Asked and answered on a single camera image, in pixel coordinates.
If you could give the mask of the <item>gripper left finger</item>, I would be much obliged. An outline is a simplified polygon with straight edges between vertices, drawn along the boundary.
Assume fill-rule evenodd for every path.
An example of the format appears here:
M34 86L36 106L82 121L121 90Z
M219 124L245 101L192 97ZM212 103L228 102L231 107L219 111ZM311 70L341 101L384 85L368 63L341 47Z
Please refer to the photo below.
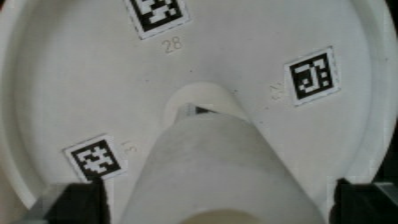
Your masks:
M103 181L55 185L27 211L23 224L110 224Z

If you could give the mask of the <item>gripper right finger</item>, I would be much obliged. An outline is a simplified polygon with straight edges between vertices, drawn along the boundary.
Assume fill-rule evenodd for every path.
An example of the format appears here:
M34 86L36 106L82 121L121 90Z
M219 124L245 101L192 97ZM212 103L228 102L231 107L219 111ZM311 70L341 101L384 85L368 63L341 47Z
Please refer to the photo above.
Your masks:
M398 224L398 186L338 180L329 224Z

